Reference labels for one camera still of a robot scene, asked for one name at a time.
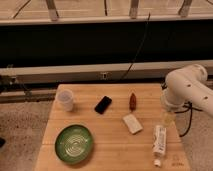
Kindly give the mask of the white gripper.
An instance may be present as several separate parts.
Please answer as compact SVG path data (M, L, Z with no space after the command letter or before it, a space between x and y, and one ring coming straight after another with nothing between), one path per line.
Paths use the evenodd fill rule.
M161 104L169 111L163 114L163 125L168 127L175 120L175 114L172 112L176 112L181 108L184 104L184 100L170 89L164 89L161 95Z

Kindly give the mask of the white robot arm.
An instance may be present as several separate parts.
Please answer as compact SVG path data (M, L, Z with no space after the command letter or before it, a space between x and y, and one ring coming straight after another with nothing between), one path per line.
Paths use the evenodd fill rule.
M188 65L166 75L166 88L161 95L161 104L166 110L163 114L164 126L169 126L174 121L174 113L186 101L213 118L213 90L205 85L207 77L207 70L199 64Z

